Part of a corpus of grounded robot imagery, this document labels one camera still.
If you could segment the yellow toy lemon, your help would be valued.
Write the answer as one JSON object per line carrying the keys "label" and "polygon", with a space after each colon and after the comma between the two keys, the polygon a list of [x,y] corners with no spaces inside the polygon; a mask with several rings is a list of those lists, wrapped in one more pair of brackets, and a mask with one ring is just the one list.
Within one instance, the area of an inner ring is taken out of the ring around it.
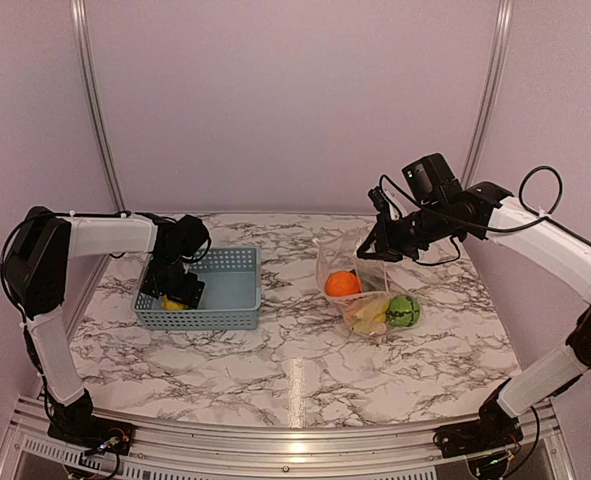
{"label": "yellow toy lemon", "polygon": [[183,311],[188,309],[185,304],[171,300],[166,295],[161,299],[161,308],[165,311]]}

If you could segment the clear zip top bag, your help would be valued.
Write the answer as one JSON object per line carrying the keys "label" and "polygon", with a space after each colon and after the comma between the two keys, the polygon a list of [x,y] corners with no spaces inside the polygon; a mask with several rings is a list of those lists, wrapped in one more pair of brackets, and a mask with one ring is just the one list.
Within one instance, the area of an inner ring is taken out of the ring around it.
{"label": "clear zip top bag", "polygon": [[317,286],[354,334],[376,337],[413,328],[421,318],[419,302],[392,278],[382,261],[357,256],[368,233],[362,227],[314,240]]}

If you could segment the orange toy fruit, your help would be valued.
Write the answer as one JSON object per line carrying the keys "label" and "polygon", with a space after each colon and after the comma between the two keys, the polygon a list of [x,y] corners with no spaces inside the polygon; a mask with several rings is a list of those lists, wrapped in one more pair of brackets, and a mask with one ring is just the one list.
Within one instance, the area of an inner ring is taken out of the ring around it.
{"label": "orange toy fruit", "polygon": [[352,271],[337,271],[328,276],[324,292],[331,297],[347,297],[360,294],[361,285]]}

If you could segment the yellow toy bananas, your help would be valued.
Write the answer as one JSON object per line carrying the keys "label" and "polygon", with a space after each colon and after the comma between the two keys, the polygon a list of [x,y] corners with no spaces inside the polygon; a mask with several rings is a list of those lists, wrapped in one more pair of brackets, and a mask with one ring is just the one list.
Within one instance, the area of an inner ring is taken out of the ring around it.
{"label": "yellow toy bananas", "polygon": [[353,303],[346,311],[346,319],[350,329],[359,335],[374,336],[387,331],[386,312],[390,300],[363,299]]}

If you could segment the green toy pepper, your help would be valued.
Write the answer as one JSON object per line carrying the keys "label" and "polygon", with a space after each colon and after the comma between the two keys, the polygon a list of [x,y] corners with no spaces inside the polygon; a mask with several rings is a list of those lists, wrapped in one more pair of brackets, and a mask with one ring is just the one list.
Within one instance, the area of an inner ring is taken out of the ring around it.
{"label": "green toy pepper", "polygon": [[368,271],[357,270],[356,276],[359,280],[362,292],[376,291],[378,289],[379,277]]}

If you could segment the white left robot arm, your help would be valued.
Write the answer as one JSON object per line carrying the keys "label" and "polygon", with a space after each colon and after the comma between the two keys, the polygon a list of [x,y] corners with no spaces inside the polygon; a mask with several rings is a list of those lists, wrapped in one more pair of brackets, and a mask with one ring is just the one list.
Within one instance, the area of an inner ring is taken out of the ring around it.
{"label": "white left robot arm", "polygon": [[74,365],[64,328],[67,269],[87,256],[146,253],[147,295],[196,307],[204,284],[185,265],[200,261],[212,240],[201,219],[153,213],[112,214],[29,210],[0,254],[2,289],[21,316],[26,349],[44,388],[46,411],[56,430],[81,445],[100,438],[101,423]]}

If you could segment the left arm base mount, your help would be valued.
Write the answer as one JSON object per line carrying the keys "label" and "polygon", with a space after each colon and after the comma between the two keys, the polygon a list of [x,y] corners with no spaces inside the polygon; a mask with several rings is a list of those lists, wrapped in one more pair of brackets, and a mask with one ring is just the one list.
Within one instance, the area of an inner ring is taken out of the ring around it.
{"label": "left arm base mount", "polygon": [[92,416],[86,424],[66,427],[64,430],[50,423],[48,435],[84,447],[90,454],[111,452],[127,455],[134,431],[131,423]]}

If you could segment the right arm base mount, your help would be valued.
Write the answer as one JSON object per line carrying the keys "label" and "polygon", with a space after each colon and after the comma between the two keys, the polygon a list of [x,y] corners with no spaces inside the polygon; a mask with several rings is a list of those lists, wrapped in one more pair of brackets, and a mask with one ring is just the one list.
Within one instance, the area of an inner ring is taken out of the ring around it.
{"label": "right arm base mount", "polygon": [[443,425],[435,430],[434,445],[443,458],[453,458],[520,443],[523,433],[519,426],[509,425],[503,430],[484,430],[480,420]]}

